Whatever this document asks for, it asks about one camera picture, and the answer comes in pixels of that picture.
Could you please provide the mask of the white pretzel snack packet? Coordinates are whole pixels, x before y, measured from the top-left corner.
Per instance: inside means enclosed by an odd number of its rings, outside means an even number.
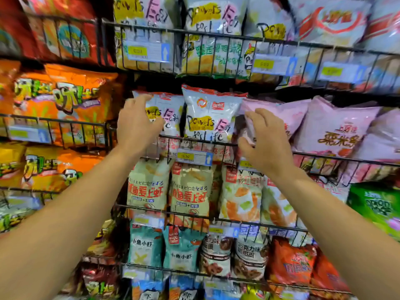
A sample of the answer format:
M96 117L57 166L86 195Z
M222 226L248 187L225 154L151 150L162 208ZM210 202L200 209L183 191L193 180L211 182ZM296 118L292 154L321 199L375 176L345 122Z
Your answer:
M236 239L233 255L233 277L247 280L264 278L268 262L269 245Z
M209 276L231 276L231 251L234 238L207 235L200 250L199 270Z

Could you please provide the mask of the white packet red print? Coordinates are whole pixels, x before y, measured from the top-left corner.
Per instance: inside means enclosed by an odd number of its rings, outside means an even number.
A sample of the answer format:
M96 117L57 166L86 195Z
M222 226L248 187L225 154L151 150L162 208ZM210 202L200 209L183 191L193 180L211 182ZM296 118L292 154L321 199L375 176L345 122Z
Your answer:
M367 90L400 95L400 0L373 0L363 45Z
M325 84L317 80L318 70L325 61L348 60L349 51L334 47L353 48L366 30L372 0L288 0L297 31L296 41L328 45L328 49L299 45L293 76L287 86Z

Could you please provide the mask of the red orange snack packet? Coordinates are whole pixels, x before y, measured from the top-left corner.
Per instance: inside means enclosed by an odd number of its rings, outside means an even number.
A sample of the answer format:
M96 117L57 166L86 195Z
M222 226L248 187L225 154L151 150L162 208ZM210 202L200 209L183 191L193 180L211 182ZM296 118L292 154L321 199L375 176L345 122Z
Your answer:
M309 286L317 258L313 245L294 247L285 238L273 239L268 280L278 284Z
M350 291L345 281L319 247L317 247L317 258L310 284L319 289ZM309 300L349 300L349 298L350 295L346 293L312 290Z

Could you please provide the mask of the blue snack packet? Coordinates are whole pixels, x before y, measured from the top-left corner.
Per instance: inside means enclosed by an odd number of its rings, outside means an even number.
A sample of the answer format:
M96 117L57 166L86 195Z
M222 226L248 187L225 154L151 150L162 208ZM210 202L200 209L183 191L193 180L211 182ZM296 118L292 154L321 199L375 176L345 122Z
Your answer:
M165 282L132 280L132 300L166 300Z
M202 300L203 277L176 275L169 277L168 300Z
M240 286L228 281L206 281L204 283L204 300L240 300Z

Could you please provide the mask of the brown snack packet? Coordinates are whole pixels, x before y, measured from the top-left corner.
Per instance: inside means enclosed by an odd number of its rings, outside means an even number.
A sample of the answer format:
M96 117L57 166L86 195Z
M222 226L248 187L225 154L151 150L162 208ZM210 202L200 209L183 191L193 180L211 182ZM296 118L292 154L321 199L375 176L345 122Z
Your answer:
M116 226L113 219L106 220L101 230L98 232L91 246L87 249L86 256L106 256L112 257L115 255L115 249L111 236Z

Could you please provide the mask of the white packet orange green print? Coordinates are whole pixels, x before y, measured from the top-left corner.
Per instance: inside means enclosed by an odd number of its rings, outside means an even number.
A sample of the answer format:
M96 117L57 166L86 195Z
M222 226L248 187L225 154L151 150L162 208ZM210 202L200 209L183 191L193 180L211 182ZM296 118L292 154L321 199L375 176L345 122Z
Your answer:
M260 218L262 224L280 227L296 227L297 213L283 193L271 181L264 177Z
M259 223L263 176L254 171L222 166L222 181L218 218Z

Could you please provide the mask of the person's left forearm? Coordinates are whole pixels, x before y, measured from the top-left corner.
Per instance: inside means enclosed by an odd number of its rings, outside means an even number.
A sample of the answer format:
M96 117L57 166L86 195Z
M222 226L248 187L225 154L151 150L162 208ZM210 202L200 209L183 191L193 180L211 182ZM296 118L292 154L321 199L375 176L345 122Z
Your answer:
M143 151L117 145L56 200L0 237L0 300L52 300L60 292Z

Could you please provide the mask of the white green snack packet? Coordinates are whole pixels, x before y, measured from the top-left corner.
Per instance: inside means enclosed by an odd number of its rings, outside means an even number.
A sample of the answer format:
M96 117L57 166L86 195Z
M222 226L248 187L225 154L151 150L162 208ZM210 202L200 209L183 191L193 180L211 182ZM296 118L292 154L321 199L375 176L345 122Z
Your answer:
M0 199L0 234L9 232L42 207L43 203L35 197L11 196Z

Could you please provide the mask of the shelf price tag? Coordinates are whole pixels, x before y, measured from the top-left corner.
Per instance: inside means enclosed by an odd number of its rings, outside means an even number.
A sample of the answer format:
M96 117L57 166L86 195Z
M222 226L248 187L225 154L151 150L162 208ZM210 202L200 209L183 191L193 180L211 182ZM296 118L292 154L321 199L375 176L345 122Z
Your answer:
M297 57L256 54L251 73L292 76L297 66Z
M245 157L241 157L241 158L240 158L240 160L239 160L239 162L238 162L238 165L237 165L237 168L238 168L239 170L246 170L246 171L258 172L258 173L260 173L260 171L258 171L256 168L254 168L254 167L252 166L252 164L251 164Z
M124 56L133 61L151 63L171 63L171 46L169 43L123 40Z
M51 144L52 136L48 129L41 126L8 126L8 137L14 141L29 141L40 144Z
M237 226L210 225L209 234L215 234L224 237L237 238L240 234L240 228Z
M122 276L126 279L132 280L149 280L151 277L151 270L143 267L136 266L123 266Z
M178 148L176 160L182 163L210 167L213 164L213 153L207 151Z
M162 229L162 230L165 228L164 217L139 214L139 215L133 216L132 222L133 222L133 224L136 224L136 225L148 226L148 227L153 227L153 228Z
M356 84L363 80L366 66L325 61L319 69L317 80Z

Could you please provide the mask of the yellow orange snack packet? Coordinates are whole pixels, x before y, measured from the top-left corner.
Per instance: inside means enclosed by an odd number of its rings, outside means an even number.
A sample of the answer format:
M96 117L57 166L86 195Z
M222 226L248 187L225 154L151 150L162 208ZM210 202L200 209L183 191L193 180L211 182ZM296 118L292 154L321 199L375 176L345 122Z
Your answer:
M77 182L104 154L81 153L53 146L28 146L21 188L60 192Z
M21 187L26 142L0 142L0 187Z

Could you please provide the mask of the person's left hand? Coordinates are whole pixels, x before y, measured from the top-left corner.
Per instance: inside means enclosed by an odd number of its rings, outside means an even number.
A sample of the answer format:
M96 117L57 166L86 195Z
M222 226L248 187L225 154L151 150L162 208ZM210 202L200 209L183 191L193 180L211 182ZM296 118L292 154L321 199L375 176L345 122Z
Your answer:
M117 122L117 147L122 149L125 156L140 158L146 149L159 136L150 136L147 133L146 102L151 96L141 94L137 98L127 99L120 110Z

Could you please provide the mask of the person's right forearm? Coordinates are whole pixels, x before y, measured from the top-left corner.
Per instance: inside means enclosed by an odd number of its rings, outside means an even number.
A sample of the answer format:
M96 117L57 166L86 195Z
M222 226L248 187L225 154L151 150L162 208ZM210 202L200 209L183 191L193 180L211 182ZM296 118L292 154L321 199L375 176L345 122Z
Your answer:
M400 300L400 243L303 170L269 164L263 172L287 198L359 300Z

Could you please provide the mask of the beige shrimp snack packet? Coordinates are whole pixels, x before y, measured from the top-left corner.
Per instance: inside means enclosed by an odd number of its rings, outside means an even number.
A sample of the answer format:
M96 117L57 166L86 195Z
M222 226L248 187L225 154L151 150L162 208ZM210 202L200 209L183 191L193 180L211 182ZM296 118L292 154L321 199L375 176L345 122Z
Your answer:
M128 176L127 205L166 210L172 162L141 158Z
M213 169L174 162L169 192L169 224L207 233Z

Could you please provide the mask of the orange packet teal circle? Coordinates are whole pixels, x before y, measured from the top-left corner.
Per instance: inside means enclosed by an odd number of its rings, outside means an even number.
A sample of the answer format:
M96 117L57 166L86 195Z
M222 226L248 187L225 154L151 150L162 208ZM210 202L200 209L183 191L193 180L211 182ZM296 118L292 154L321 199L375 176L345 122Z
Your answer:
M47 61L97 62L95 11L89 0L18 0Z

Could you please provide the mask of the pink snack packet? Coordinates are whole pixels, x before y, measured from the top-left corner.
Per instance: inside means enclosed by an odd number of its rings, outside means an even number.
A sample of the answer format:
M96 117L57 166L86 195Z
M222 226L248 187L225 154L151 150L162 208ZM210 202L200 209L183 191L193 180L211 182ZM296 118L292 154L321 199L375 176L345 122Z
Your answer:
M380 110L374 101L341 108L324 97L315 96L292 146L295 152L328 158L294 154L295 165L312 174L329 176L341 163L332 157L350 156Z
M400 109L378 116L349 158L400 164ZM346 161L338 171L339 183L345 186L363 181L379 181L397 170L395 166Z
M265 100L246 98L241 104L239 114L244 115L257 108L266 109L283 120L287 139L290 139L301 125L310 102L311 99L284 103L271 97L266 97Z

